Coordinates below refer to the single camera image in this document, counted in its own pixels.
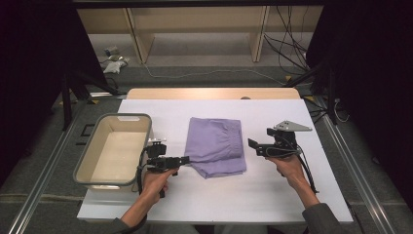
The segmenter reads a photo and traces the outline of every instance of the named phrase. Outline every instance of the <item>purple cloth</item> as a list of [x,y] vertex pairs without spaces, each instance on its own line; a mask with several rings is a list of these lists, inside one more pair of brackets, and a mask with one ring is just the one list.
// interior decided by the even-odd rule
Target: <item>purple cloth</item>
[[240,120],[191,118],[185,156],[204,178],[246,170]]

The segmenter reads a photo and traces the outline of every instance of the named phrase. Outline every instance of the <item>gray floor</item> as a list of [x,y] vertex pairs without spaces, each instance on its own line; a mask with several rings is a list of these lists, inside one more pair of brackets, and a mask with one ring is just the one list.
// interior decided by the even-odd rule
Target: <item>gray floor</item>
[[[282,34],[271,36],[280,38]],[[310,39],[310,33],[303,34],[303,45],[308,44]],[[263,47],[261,60],[252,62],[244,34],[157,35],[147,62],[147,67],[153,76],[148,74],[146,67],[137,63],[128,35],[91,35],[91,41],[100,60],[106,59],[103,49],[114,45],[118,46],[122,56],[130,59],[130,64],[121,68],[121,74],[107,75],[118,83],[120,90],[125,91],[132,87],[279,87],[280,83],[285,82],[284,76],[288,75],[279,68],[280,64],[288,66],[286,68],[288,70],[297,71],[285,59],[280,60],[279,63],[278,56],[266,44]],[[287,47],[283,52],[297,60]],[[198,75],[176,78],[176,76],[194,73]],[[298,87],[302,95],[308,94],[308,89],[308,85]],[[90,87],[90,90],[99,91],[94,87]],[[88,140],[87,137],[80,136],[86,124],[94,123],[104,113],[117,112],[120,102],[119,99],[105,99],[100,100],[98,104],[86,106],[24,233],[86,233],[90,224],[76,218],[86,193],[86,189],[76,184],[72,178],[74,167],[84,148],[77,143]],[[308,108],[317,109],[310,104]],[[60,97],[53,106],[53,112],[54,114],[45,121],[42,131],[32,143],[32,155],[20,160],[0,189],[0,233],[9,230],[62,134],[63,110]],[[346,123],[339,122],[338,128],[355,155],[375,196],[385,209],[395,233],[411,233],[413,230],[411,211],[380,165],[372,163],[371,158],[374,155],[351,118]],[[360,225],[365,233],[379,233],[324,120],[321,119],[316,123],[316,130],[342,193],[357,214]],[[288,234],[302,233],[305,225],[284,225],[277,228]],[[351,233],[361,233],[356,221],[347,224],[346,228]]]

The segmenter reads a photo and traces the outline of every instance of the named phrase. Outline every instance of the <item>metal rail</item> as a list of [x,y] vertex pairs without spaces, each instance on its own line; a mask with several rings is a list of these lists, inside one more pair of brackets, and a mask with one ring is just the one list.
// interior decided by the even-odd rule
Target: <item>metal rail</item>
[[[326,107],[324,102],[322,100],[319,100],[319,97],[317,98],[317,102],[319,103],[319,105]],[[337,145],[344,163],[349,169],[349,173],[356,184],[358,192],[363,199],[365,206],[370,211],[371,217],[376,223],[377,229],[380,231],[380,233],[383,234],[396,233],[391,222],[389,221],[388,215],[383,209],[383,206],[381,205],[380,201],[369,185],[366,177],[361,171],[361,168],[359,167],[355,156],[353,155],[352,151],[341,135],[338,126],[334,126],[331,120],[326,116],[323,117],[323,121],[327,126],[327,129],[330,132],[335,144]]]
[[9,230],[10,234],[23,233],[25,228],[27,227],[27,224],[34,213],[37,204],[39,203],[39,200],[53,175],[53,172],[55,171],[56,165],[61,158],[61,155],[67,145],[68,139],[72,135],[73,129],[76,126],[80,113],[85,108],[86,103],[86,100],[81,100],[76,104],[77,109],[73,121],[58,139],[58,142],[48,162],[46,163],[46,166],[43,168],[42,173],[39,175],[23,206],[20,208],[19,213],[16,215],[15,220],[13,221]]

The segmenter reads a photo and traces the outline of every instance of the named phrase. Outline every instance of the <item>metal bracket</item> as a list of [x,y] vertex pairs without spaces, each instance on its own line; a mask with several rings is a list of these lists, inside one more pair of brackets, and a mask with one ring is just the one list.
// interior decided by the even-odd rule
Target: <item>metal bracket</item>
[[313,130],[310,127],[299,125],[288,120],[282,121],[281,123],[277,124],[276,126],[274,126],[274,129],[284,132],[308,132]]

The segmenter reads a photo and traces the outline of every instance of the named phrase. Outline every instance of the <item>cable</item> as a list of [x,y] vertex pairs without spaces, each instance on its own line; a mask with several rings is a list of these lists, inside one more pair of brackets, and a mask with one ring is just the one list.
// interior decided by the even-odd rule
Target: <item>cable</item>
[[350,205],[350,203],[346,199],[344,199],[344,201],[346,202],[347,208],[349,208],[350,212],[355,217],[355,219],[357,221],[357,224],[358,224],[358,227],[360,228],[361,233],[364,234],[365,233],[364,228],[362,227],[361,221],[358,218],[358,215],[356,214],[355,210],[353,210],[353,207]]
[[[270,39],[270,40],[272,40],[272,41],[284,43],[285,45],[290,46],[290,47],[295,47],[294,45],[292,45],[292,44],[290,44],[290,43],[283,42],[282,40],[278,40],[278,39],[272,38],[272,37],[270,37],[269,35],[267,35],[266,33],[264,33],[264,36],[266,36],[268,39]],[[307,52],[307,49],[305,49],[305,48],[298,48],[298,50]]]
[[283,26],[284,26],[284,28],[285,28],[285,34],[284,34],[283,39],[282,39],[282,44],[284,43],[285,37],[286,37],[286,35],[288,34],[289,37],[291,38],[292,44],[294,45],[293,48],[294,48],[295,54],[296,54],[296,56],[298,57],[298,59],[300,60],[300,63],[301,63],[301,65],[302,65],[302,68],[303,68],[305,71],[307,71],[307,70],[308,70],[308,67],[307,67],[307,64],[306,64],[307,62],[306,62],[305,57],[303,56],[303,54],[301,54],[301,52],[297,52],[297,50],[296,50],[296,48],[301,48],[301,49],[304,49],[304,48],[294,39],[294,37],[292,36],[292,33],[291,33],[292,7],[288,7],[288,23],[287,23],[287,24],[285,24],[285,20],[284,20],[283,17],[282,17],[282,14],[281,14],[281,12],[280,12],[279,7],[277,6],[276,8],[277,8],[277,12],[279,13],[280,19],[282,20],[282,24],[283,24]]
[[273,49],[273,51],[275,51],[275,52],[279,55],[279,66],[280,66],[280,68],[281,68],[283,71],[285,71],[285,72],[287,72],[287,73],[290,73],[290,74],[302,75],[302,74],[299,74],[299,73],[289,72],[289,71],[286,71],[286,70],[283,69],[282,64],[281,64],[280,56],[282,56],[283,58],[287,59],[287,60],[290,61],[292,64],[298,66],[300,69],[302,69],[302,70],[304,70],[304,71],[306,70],[305,67],[303,67],[303,66],[301,66],[300,64],[298,64],[297,62],[293,61],[291,58],[287,57],[286,55],[284,55],[284,54],[281,52],[282,45],[280,46],[279,49],[277,49],[275,46],[273,46],[273,44],[271,44],[271,42],[268,40],[267,37],[268,37],[267,35],[264,35],[264,39],[267,41],[268,45],[271,47],[271,49]]
[[304,101],[308,102],[309,104],[312,104],[312,105],[314,105],[314,106],[316,106],[316,107],[318,107],[318,108],[320,108],[320,109],[322,109],[322,110],[327,110],[326,108],[324,108],[324,107],[316,104],[315,102],[313,102],[312,100],[310,100],[310,99],[308,99],[308,98],[305,98],[305,97],[301,97],[301,98],[302,98]]
[[[189,77],[189,76],[202,76],[202,75],[210,75],[213,73],[218,73],[218,72],[252,72],[254,74],[257,74],[259,76],[263,76],[266,77],[270,80],[273,80],[277,83],[279,83],[280,85],[285,85],[285,83],[280,82],[278,80],[276,80],[275,78],[268,76],[268,75],[264,75],[262,73],[259,73],[257,71],[254,70],[249,70],[249,69],[241,69],[241,70],[213,70],[210,72],[201,72],[201,73],[190,73],[190,74],[185,74],[185,75],[180,75],[180,76],[161,76],[161,75],[153,75],[152,72],[149,70],[149,67],[146,64],[143,64],[143,66],[146,68],[146,70],[148,71],[149,76],[153,77],[153,78],[170,78],[170,79],[179,79],[179,78],[184,78],[184,77]],[[311,85],[311,83],[306,83],[306,84],[301,84],[301,85],[297,85],[297,86],[308,86]]]
[[[273,135],[273,137],[277,137],[277,138],[282,139],[285,143],[288,144],[288,146],[291,148],[291,150],[295,150],[295,148],[291,145],[291,143],[290,143],[286,138],[284,138],[284,137],[282,137],[282,136],[277,136],[277,135]],[[308,180],[309,180],[310,187],[311,187],[311,189],[313,190],[314,193],[318,193],[318,191],[316,190],[316,186],[315,186],[315,184],[314,184],[313,175],[311,174],[310,167],[309,167],[309,165],[308,165],[308,163],[307,163],[306,154],[304,153],[304,150],[303,150],[303,148],[301,148],[300,145],[297,144],[297,147],[299,148],[299,151],[301,151],[301,153],[303,154],[303,157],[304,157],[304,160],[303,160],[303,159],[300,157],[300,154],[297,153],[298,160],[300,160],[301,165],[303,166],[304,171],[305,171],[306,174],[307,174],[307,178],[308,178]]]
[[315,124],[316,122],[318,122],[324,115],[326,115],[327,112],[323,113],[313,124]]
[[350,115],[347,115],[347,118],[346,118],[345,120],[341,119],[340,116],[338,116],[338,114],[337,114],[337,104],[338,104],[338,102],[340,102],[340,101],[337,101],[337,102],[334,104],[334,113],[335,113],[337,119],[338,119],[340,122],[346,123],[346,122],[349,120]]
[[136,168],[136,184],[137,184],[137,192],[139,192],[139,194],[142,193],[143,190],[143,185],[142,185],[142,173],[143,173],[143,169],[145,168],[146,164],[144,164],[142,166],[142,162],[143,162],[143,155],[145,155],[146,150],[148,149],[148,147],[144,147],[142,149],[142,151],[140,152],[140,156],[139,156],[139,163],[137,165]]

